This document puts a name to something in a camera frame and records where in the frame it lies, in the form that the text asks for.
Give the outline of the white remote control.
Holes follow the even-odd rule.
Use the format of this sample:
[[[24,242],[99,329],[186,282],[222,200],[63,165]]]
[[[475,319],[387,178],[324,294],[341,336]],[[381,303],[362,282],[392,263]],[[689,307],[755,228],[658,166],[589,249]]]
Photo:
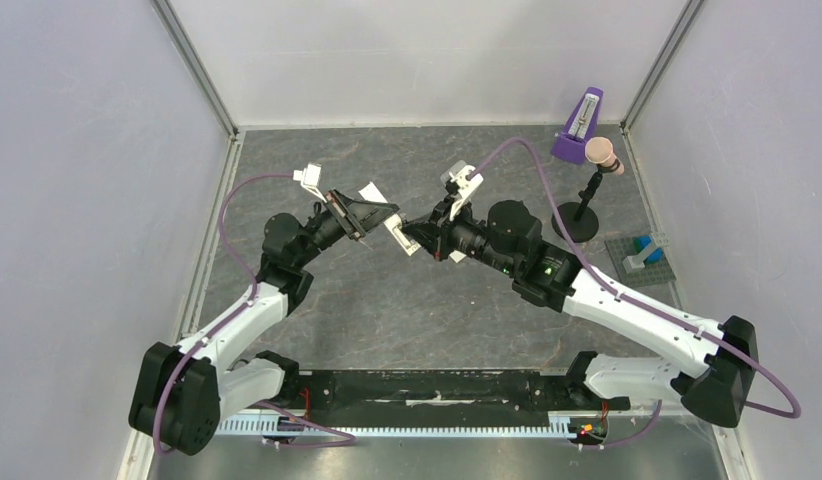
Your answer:
[[[367,201],[387,203],[387,199],[373,182],[369,182],[365,187],[360,189],[359,194]],[[408,256],[413,255],[419,250],[420,245],[402,232],[402,218],[398,213],[394,213],[388,217],[383,225]]]

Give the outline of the white remote battery cover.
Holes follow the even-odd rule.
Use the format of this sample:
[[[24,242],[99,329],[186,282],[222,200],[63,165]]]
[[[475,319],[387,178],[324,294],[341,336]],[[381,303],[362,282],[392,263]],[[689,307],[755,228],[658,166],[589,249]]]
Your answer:
[[[463,259],[466,258],[466,255],[460,251],[452,251],[449,254],[449,258],[454,261],[455,263],[461,262]]]

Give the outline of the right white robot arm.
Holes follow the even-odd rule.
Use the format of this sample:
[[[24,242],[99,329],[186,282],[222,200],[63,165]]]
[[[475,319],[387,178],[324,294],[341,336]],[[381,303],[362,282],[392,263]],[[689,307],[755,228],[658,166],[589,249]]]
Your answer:
[[[495,203],[485,220],[470,206],[456,215],[448,201],[401,224],[404,235],[434,259],[462,254],[512,280],[528,303],[595,322],[653,351],[651,357],[612,357],[582,351],[564,382],[567,400],[589,408],[628,397],[678,402],[711,424],[739,425],[757,357],[754,326],[737,316],[723,323],[689,315],[634,291],[542,237],[542,225],[523,203]]]

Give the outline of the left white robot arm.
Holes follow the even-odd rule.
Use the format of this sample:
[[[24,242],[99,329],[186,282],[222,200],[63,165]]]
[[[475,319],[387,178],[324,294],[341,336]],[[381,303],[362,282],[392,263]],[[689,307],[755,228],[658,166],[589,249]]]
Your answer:
[[[235,361],[304,301],[313,282],[307,264],[343,238],[362,239],[398,211],[396,204],[331,190],[305,223],[290,213],[271,216],[259,269],[244,294],[192,336],[146,350],[129,425],[148,435],[159,454],[195,455],[223,420],[241,410],[264,400],[282,409],[294,405],[301,393],[292,375],[297,362],[267,352],[240,368]]]

